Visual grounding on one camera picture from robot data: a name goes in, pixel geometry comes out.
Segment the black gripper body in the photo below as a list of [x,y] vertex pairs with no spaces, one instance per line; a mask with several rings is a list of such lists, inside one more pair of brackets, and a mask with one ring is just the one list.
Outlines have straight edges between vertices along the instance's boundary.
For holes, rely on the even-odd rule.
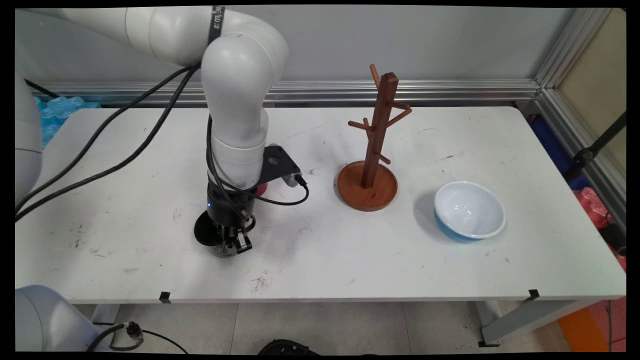
[[206,187],[206,230],[213,231],[220,226],[251,231],[256,226],[253,215],[255,199],[247,194],[225,190],[233,205],[222,194],[215,183],[208,183]]

